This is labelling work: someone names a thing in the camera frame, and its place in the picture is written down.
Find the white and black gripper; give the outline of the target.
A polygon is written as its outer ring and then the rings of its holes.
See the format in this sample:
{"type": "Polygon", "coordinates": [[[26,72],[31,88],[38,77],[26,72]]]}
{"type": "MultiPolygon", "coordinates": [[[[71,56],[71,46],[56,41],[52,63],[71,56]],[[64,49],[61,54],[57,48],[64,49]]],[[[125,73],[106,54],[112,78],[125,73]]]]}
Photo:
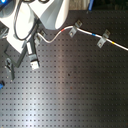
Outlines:
{"type": "Polygon", "coordinates": [[[29,55],[30,65],[32,69],[35,70],[39,68],[39,62],[36,53],[36,47],[41,41],[41,38],[37,35],[39,25],[40,25],[40,21],[37,20],[25,38],[20,38],[17,34],[17,31],[14,31],[14,37],[19,41],[22,41],[23,44],[22,44],[22,51],[17,62],[11,60],[10,58],[5,59],[5,69],[7,72],[7,77],[11,81],[13,81],[15,78],[13,64],[20,65],[25,54],[29,55]]]}

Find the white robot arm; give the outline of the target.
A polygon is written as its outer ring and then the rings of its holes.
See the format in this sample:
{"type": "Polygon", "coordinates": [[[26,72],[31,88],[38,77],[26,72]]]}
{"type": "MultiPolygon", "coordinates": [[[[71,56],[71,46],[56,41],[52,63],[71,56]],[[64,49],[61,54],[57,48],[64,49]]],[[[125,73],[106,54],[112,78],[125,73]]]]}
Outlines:
{"type": "Polygon", "coordinates": [[[19,67],[25,54],[29,55],[32,69],[39,68],[36,54],[37,29],[42,24],[48,30],[57,30],[65,22],[69,0],[0,0],[0,39],[20,54],[18,62],[5,53],[8,78],[15,78],[14,68],[19,67]]]}

